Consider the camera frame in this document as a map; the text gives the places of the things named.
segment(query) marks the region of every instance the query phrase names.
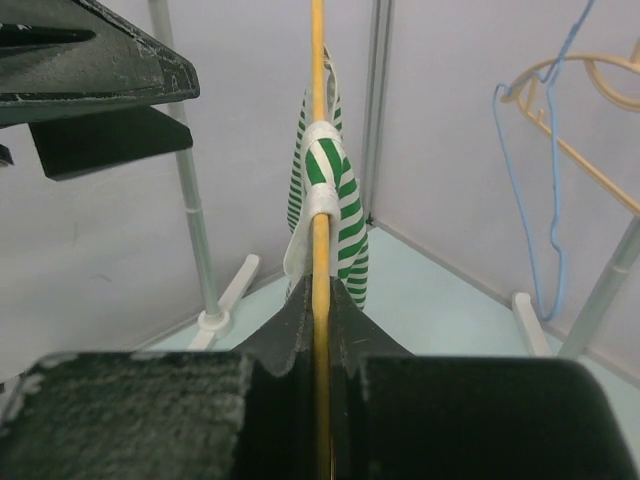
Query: green and white striped cloth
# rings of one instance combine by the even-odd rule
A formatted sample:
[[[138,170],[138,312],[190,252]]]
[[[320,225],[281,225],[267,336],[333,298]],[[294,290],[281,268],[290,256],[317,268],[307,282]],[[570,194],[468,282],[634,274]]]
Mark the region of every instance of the green and white striped cloth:
[[[310,88],[305,92],[298,120],[287,207],[287,222],[293,234],[284,261],[285,273],[290,279],[287,297],[300,278],[311,273],[312,219],[316,213],[327,213],[331,229],[331,275],[344,282],[362,309],[369,270],[367,228],[358,182],[342,146],[338,81],[326,49],[325,68],[329,73],[327,107],[331,121],[311,123]]]

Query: yellow pole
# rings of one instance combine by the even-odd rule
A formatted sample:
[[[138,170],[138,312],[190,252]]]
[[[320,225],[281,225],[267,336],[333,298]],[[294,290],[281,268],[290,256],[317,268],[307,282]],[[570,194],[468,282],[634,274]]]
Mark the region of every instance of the yellow pole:
[[[325,119],[324,1],[311,0],[313,121]],[[318,480],[331,479],[331,397],[329,393],[329,217],[313,218],[313,365]]]

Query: metal stand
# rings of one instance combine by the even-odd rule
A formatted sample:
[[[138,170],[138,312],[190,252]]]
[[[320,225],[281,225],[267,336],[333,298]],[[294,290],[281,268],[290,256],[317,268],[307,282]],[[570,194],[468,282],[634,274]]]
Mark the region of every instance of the metal stand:
[[[600,274],[558,356],[578,358],[589,345],[638,256],[640,256],[640,218],[634,217],[609,263]],[[512,309],[529,353],[533,356],[550,356],[551,348],[531,306],[531,297],[526,293],[516,293],[513,296]]]
[[[149,0],[149,12],[155,37],[167,47],[173,48],[173,33],[167,0]],[[187,124],[187,116],[182,103],[169,104],[169,113],[176,120]],[[229,287],[218,300],[216,277],[204,223],[193,152],[191,150],[177,152],[176,161],[189,222],[193,255],[205,305],[205,310],[198,317],[200,331],[188,349],[205,350],[216,337],[221,338],[231,329],[230,311],[253,281],[260,266],[260,257],[257,255],[247,256]]]

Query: white floor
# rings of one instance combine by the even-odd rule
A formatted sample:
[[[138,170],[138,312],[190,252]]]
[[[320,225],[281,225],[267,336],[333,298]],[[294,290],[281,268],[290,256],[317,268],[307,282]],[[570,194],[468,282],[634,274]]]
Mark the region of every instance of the white floor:
[[[370,232],[369,248],[365,311],[407,349],[419,355],[527,355],[509,309],[380,229]],[[285,290],[282,279],[246,297],[234,312],[233,330],[214,349],[247,338],[282,307]],[[153,349],[182,350],[194,334],[195,326]],[[558,340],[550,341],[559,348]],[[581,361],[607,393],[640,467],[640,390],[589,359]]]

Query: gray wall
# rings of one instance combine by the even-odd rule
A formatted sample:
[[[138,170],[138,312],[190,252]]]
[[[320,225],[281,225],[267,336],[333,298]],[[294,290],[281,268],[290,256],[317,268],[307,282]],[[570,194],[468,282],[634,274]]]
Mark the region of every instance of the gray wall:
[[[105,0],[150,32],[144,0]],[[370,0],[327,0],[346,143],[359,166]],[[295,125],[310,70],[297,0],[170,0],[176,49],[202,87],[187,114],[220,289],[246,254],[280,267]],[[197,311],[201,296],[171,156],[84,178],[44,178],[26,127],[1,132],[0,381],[38,356],[130,345]]]
[[[498,143],[491,98],[530,65],[553,57],[586,1],[402,0],[396,2],[384,125],[379,222],[504,297],[533,293],[525,236]],[[596,2],[575,49],[627,57],[639,34],[636,0]],[[629,95],[637,76],[611,75]],[[635,198],[640,197],[640,115],[623,112],[568,64],[556,89],[561,137]],[[557,258],[550,142],[514,104],[501,106],[507,141],[540,249],[546,301]],[[569,252],[568,292],[556,325],[566,331],[631,215],[562,159],[560,239]],[[640,265],[610,310],[595,346],[640,375]]]

